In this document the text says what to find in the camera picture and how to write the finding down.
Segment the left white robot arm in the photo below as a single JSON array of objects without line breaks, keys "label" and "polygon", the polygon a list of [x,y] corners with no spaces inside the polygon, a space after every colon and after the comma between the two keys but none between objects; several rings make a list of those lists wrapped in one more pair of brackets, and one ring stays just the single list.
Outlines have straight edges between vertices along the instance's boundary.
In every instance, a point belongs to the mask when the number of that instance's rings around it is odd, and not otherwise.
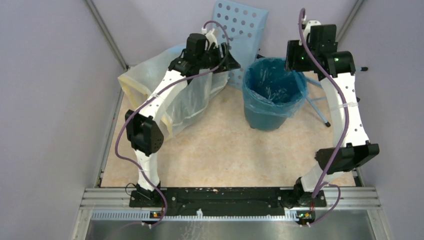
[{"label": "left white robot arm", "polygon": [[218,44],[208,33],[191,33],[186,47],[173,59],[153,93],[135,111],[125,114],[126,136],[131,143],[139,169],[139,179],[131,192],[131,207],[167,205],[160,191],[157,156],[165,137],[160,130],[166,109],[195,78],[223,73],[240,67],[230,53],[230,41]]}]

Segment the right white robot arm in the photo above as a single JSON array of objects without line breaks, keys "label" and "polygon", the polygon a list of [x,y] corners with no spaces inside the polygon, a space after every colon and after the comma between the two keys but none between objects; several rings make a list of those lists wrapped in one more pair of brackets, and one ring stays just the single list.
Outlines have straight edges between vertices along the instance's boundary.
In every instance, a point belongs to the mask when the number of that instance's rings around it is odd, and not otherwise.
[{"label": "right white robot arm", "polygon": [[287,208],[314,207],[321,188],[345,172],[360,167],[380,152],[364,129],[356,96],[356,67],[349,51],[338,51],[337,27],[312,20],[299,25],[300,40],[287,44],[285,68],[317,74],[330,111],[333,146],[315,153],[315,166],[299,177],[282,198]]}]

